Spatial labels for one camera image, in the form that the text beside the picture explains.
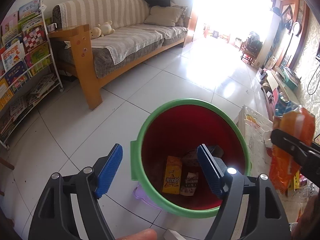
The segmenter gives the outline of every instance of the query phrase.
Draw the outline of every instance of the cream pillow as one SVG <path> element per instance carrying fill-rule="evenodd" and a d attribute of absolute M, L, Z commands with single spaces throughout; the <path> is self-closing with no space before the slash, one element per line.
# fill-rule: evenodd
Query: cream pillow
<path fill-rule="evenodd" d="M 146 24 L 161 25 L 166 27 L 175 27 L 183 9 L 176 7 L 153 6 L 150 15 L 144 21 Z"/>

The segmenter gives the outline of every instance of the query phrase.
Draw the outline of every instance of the wooden sofa frame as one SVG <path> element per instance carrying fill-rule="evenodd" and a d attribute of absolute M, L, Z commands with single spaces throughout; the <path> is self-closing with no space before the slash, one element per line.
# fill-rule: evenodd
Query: wooden sofa frame
<path fill-rule="evenodd" d="M 56 60 L 57 67 L 76 76 L 87 100 L 90 109 L 95 109 L 102 103 L 100 88 L 108 84 L 110 81 L 120 76 L 122 73 L 140 64 L 141 62 L 151 58 L 152 56 L 169 49 L 175 45 L 183 44 L 185 39 L 178 40 L 172 44 L 162 46 L 149 54 L 146 54 L 127 65 L 109 73 L 103 78 L 97 78 L 89 34 L 89 24 L 76 26 L 67 30 L 57 30 L 49 33 L 49 37 L 58 41 L 70 41 L 71 51 L 75 65 Z"/>

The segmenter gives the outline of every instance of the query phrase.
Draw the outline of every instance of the sofa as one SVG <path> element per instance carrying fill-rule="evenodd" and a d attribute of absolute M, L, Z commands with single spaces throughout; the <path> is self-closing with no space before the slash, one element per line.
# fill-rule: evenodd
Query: sofa
<path fill-rule="evenodd" d="M 146 59 L 184 44 L 188 29 L 144 24 L 150 7 L 144 0 L 71 0 L 56 5 L 49 33 L 58 69 L 76 76 L 90 109 L 101 102 L 100 88 Z M 90 39 L 90 29 L 112 21 L 116 31 Z M 61 46 L 69 41 L 70 48 Z"/>

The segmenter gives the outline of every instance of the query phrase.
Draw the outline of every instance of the blue gripper pad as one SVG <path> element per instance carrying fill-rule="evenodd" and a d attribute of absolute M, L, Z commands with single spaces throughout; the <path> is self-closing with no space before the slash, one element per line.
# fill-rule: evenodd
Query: blue gripper pad
<path fill-rule="evenodd" d="M 228 190 L 223 181 L 226 165 L 222 159 L 213 157 L 204 144 L 198 146 L 197 157 L 211 192 L 222 199 Z"/>
<path fill-rule="evenodd" d="M 103 194 L 108 192 L 111 182 L 113 181 L 113 178 L 115 177 L 119 165 L 122 161 L 122 157 L 122 146 L 120 144 L 115 144 L 108 156 L 101 157 L 97 160 L 97 170 L 101 169 L 101 172 L 97 174 L 98 186 L 95 190 L 95 194 L 98 199 L 101 198 Z M 98 165 L 100 159 L 102 159 L 101 162 L 105 162 L 102 168 Z"/>

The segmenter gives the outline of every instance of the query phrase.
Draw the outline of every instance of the white tile floor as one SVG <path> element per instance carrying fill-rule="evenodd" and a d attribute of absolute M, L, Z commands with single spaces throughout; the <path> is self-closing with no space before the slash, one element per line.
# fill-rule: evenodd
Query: white tile floor
<path fill-rule="evenodd" d="M 256 70 L 223 40 L 201 39 L 185 48 L 173 47 L 132 68 L 101 89 L 103 103 L 90 111 L 78 81 L 53 91 L 23 120 L 1 156 L 15 166 L 0 165 L 0 206 L 14 220 L 15 230 L 28 238 L 39 196 L 56 171 L 78 173 L 105 156 L 115 143 L 124 157 L 114 181 L 100 200 L 101 210 L 120 237 L 153 228 L 162 240 L 165 229 L 187 240 L 204 239 L 213 218 L 188 219 L 159 211 L 135 199 L 137 182 L 130 176 L 130 141 L 158 106 L 177 98 L 199 98 L 235 119 L 243 104 L 268 117 Z M 83 226 L 79 232 L 86 239 Z"/>

